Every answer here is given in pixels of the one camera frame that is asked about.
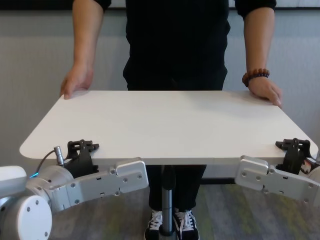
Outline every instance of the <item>finger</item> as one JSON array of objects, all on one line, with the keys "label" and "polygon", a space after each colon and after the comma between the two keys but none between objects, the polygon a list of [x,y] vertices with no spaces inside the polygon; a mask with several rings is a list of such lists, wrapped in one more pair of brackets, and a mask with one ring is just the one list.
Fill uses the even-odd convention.
[{"label": "finger", "polygon": [[270,87],[266,93],[266,97],[272,102],[273,105],[281,107],[281,102],[278,94]]},{"label": "finger", "polygon": [[72,80],[67,81],[64,87],[64,99],[70,99],[75,88],[76,88],[75,81],[72,81]]},{"label": "finger", "polygon": [[280,103],[282,103],[282,90],[275,84],[272,85],[272,89],[278,95],[278,97],[280,99]]},{"label": "finger", "polygon": [[65,94],[65,86],[66,86],[66,82],[67,82],[67,79],[65,78],[63,80],[63,82],[61,83],[61,87],[60,87],[60,97]]}]

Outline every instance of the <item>black pants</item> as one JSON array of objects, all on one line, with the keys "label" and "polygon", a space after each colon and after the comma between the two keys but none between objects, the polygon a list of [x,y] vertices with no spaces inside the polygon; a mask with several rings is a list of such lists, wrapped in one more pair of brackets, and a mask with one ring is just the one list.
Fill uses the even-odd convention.
[{"label": "black pants", "polygon": [[[154,61],[151,64],[132,57],[123,71],[129,91],[220,91],[223,88],[226,74],[224,64],[217,68],[217,66],[210,65],[209,62],[204,62],[198,70],[185,74],[183,71],[175,71],[175,66],[164,66]],[[161,211],[162,167],[149,165],[146,169],[150,186],[149,206],[153,210]],[[196,206],[196,197],[205,169],[205,165],[177,165],[174,167],[176,186],[173,206],[180,212],[191,210]]]}]

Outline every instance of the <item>black shirt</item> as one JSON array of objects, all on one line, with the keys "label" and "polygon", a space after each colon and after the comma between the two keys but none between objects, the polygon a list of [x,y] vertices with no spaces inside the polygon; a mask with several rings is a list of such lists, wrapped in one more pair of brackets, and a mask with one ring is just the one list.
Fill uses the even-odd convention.
[{"label": "black shirt", "polygon": [[[104,10],[111,4],[95,1]],[[243,19],[254,9],[275,6],[276,0],[235,0]],[[130,58],[177,76],[197,74],[206,65],[218,71],[224,68],[228,14],[228,0],[126,0]]]}]

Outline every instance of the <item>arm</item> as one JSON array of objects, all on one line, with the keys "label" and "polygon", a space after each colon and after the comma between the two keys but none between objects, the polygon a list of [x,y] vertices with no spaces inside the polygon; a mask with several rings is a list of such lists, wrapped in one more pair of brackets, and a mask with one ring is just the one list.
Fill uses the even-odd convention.
[{"label": "arm", "polygon": [[264,69],[275,28],[275,12],[262,7],[250,12],[244,20],[246,70]]},{"label": "arm", "polygon": [[69,99],[74,91],[87,90],[93,81],[93,66],[104,9],[110,0],[74,0],[72,7],[74,29],[73,67],[61,84],[60,95]]},{"label": "arm", "polygon": [[[244,19],[246,70],[264,69],[275,28],[275,0],[237,0],[238,13]],[[282,91],[266,77],[256,77],[249,82],[249,90],[281,106]]]},{"label": "arm", "polygon": [[104,11],[94,0],[75,0],[72,7],[74,63],[93,66]]}]

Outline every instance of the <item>hand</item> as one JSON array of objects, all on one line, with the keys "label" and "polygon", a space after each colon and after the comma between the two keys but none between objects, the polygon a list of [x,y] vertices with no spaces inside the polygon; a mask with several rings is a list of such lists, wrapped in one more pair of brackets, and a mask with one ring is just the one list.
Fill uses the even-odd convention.
[{"label": "hand", "polygon": [[70,99],[75,91],[88,90],[93,78],[92,67],[75,63],[61,84],[60,96],[64,95],[64,99]]},{"label": "hand", "polygon": [[269,99],[273,105],[281,108],[282,90],[264,76],[255,77],[249,81],[249,90],[260,98]]}]

